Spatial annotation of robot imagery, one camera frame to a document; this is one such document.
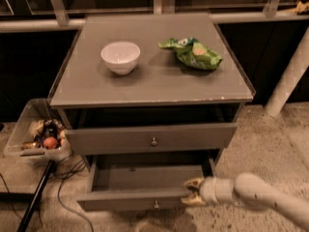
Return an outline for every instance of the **drawer handle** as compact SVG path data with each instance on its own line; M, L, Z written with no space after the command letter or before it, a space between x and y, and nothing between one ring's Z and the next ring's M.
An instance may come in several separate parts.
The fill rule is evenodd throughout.
M154 202L154 208L155 208L156 210L157 210L157 209L160 209L157 200Z
M152 147L156 147L157 144L158 144L158 143L157 143L155 137L153 137L153 140L151 141L151 146L152 146Z

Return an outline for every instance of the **drawer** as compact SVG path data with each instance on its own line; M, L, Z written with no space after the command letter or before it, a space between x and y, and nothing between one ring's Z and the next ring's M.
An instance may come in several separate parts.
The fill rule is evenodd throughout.
M86 211L139 211L184 207L184 181L212 175L207 152L95 156L88 192L77 197Z
M228 147L236 123L68 130L79 155L147 153Z

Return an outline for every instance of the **robotic arm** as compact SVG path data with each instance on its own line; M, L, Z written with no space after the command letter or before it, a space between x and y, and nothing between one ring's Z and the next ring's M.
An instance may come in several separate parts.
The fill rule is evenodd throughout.
M282 193L256 175L242 173L235 180L196 178L185 186L192 191L182 198L186 205L230 204L260 211L270 208L309 231L309 203Z

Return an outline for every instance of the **crumpled green bag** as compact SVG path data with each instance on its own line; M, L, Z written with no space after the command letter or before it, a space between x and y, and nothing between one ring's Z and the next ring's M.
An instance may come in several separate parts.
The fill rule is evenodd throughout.
M176 40L170 38L165 42L158 44L160 48L173 48L177 54L177 58L185 65L201 70L216 70L222 61L222 57L202 45L194 38L186 38Z

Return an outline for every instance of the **white bowl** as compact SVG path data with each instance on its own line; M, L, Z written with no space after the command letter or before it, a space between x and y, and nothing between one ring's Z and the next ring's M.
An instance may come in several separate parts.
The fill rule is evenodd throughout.
M114 42L106 45L100 56L112 72L128 74L136 67L140 53L135 43Z

